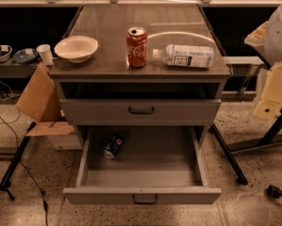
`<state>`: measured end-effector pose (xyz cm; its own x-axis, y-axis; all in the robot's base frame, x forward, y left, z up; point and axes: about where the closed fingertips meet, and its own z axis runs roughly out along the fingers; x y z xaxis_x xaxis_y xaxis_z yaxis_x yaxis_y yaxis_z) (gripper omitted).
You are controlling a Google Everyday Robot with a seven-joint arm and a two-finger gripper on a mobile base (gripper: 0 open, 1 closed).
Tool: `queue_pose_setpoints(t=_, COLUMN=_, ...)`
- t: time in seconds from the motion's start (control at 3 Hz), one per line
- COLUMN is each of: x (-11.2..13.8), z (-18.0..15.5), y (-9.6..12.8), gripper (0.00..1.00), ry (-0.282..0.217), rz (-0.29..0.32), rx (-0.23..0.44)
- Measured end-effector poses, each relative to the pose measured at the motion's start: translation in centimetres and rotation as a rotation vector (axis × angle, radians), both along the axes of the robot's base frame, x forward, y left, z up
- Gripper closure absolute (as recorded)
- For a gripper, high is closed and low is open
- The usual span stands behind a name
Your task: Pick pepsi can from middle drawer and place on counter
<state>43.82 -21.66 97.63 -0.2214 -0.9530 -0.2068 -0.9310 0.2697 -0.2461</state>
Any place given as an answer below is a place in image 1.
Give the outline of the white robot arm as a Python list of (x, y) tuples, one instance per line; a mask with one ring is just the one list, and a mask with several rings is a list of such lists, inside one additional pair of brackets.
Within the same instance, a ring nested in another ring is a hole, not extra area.
[(282, 108), (282, 4), (244, 42), (259, 52), (271, 66), (254, 109), (258, 118), (271, 120)]

